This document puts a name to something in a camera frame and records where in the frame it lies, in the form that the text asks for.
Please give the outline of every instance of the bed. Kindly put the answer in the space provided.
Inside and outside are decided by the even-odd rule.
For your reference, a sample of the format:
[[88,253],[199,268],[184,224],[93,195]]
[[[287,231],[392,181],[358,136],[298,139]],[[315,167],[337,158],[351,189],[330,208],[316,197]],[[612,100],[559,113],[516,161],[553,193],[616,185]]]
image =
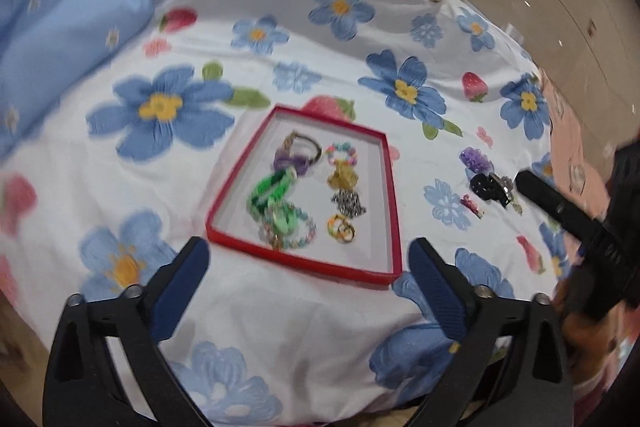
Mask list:
[[[248,115],[275,103],[386,134],[404,252],[427,237],[473,284],[520,299],[566,274],[559,230],[527,201],[519,214],[471,195],[482,219],[460,202],[470,169],[553,183],[538,68],[460,0],[9,6],[0,281],[46,345],[69,295],[113,298],[204,235],[216,172],[246,143]],[[212,422],[296,425],[425,395],[457,345],[409,272],[372,287],[210,245],[161,349]]]

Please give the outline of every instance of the metal bolt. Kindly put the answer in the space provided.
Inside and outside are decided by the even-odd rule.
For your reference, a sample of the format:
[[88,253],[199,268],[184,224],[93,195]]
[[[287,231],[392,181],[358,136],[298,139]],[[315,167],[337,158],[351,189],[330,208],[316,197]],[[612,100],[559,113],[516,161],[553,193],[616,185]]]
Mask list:
[[140,297],[142,295],[142,286],[138,284],[132,284],[126,290],[124,290],[123,295],[127,299],[135,299],[136,297]]
[[84,302],[84,296],[81,293],[74,293],[66,300],[67,306],[78,306]]
[[538,304],[543,304],[545,306],[549,306],[549,304],[551,304],[551,299],[546,293],[536,293],[533,295],[533,300]]
[[474,286],[474,292],[481,299],[490,299],[491,297],[495,296],[494,291],[489,288],[489,286],[485,286],[484,284]]

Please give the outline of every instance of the floral bedsheet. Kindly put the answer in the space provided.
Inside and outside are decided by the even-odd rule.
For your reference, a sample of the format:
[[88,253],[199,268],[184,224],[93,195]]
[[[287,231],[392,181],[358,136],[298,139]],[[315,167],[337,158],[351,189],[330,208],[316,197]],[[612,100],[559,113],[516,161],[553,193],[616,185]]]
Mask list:
[[[386,133],[404,250],[424,236],[473,284],[522,299],[553,291],[566,254],[542,213],[471,195],[479,219],[460,203],[470,172],[550,174],[537,69],[471,7],[154,2],[152,23],[2,166],[0,283],[45,344],[71,293],[105,299],[144,284],[203,232],[200,202],[223,145],[245,112],[276,102]],[[457,349],[408,272],[372,289],[210,252],[161,349],[214,423],[295,425],[392,407],[428,393]]]

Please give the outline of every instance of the tiled floor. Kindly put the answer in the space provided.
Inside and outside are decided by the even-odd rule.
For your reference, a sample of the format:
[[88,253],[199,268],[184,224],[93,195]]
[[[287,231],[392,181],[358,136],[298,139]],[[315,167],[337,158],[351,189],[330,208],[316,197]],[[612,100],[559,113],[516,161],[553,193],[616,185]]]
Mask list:
[[[640,55],[634,53],[640,49],[640,10],[634,0],[469,1],[498,26],[511,23],[524,36],[526,49],[582,121],[588,161],[607,177],[607,144],[630,138],[640,126]],[[22,329],[18,337],[25,339],[29,335]],[[20,373],[0,367],[0,378],[40,420],[46,352],[33,339],[24,345],[33,369]]]

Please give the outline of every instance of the blue pillow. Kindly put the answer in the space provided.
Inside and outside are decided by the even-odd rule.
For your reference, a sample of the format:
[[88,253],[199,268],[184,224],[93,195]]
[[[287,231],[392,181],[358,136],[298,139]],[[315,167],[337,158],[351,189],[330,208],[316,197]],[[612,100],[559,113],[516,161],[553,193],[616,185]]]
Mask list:
[[0,0],[0,159],[153,12],[152,0]]

